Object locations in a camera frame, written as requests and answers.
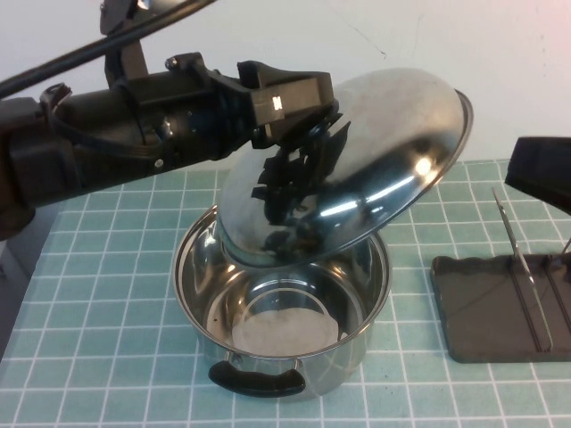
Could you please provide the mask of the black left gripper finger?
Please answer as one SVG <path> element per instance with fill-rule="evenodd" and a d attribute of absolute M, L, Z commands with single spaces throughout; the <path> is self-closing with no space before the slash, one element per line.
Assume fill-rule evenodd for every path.
<path fill-rule="evenodd" d="M 352 120 L 348 113 L 345 113 L 340 107 L 338 101 L 334 101 L 324 119 L 319 123 L 320 135 L 347 135 Z"/>
<path fill-rule="evenodd" d="M 252 132 L 252 148 L 261 150 L 273 145 L 287 147 L 292 144 L 291 134 L 293 130 L 294 125 L 289 122 L 275 122 L 259 126 Z"/>

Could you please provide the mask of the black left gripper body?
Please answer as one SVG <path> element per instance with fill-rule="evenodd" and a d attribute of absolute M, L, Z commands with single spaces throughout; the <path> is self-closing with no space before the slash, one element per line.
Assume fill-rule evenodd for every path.
<path fill-rule="evenodd" d="M 253 130 L 269 123 L 292 123 L 293 140 L 317 125 L 335 101 L 327 72 L 281 70 L 257 61 L 239 62 L 237 69 L 236 78 L 209 72 L 217 101 L 212 159 L 250 144 Z"/>

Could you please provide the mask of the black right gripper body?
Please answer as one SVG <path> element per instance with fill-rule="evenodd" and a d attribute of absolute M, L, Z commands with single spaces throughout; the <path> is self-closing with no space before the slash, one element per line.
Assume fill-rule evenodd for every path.
<path fill-rule="evenodd" d="M 519 137 L 505 183 L 543 202 L 569 202 L 570 138 Z"/>

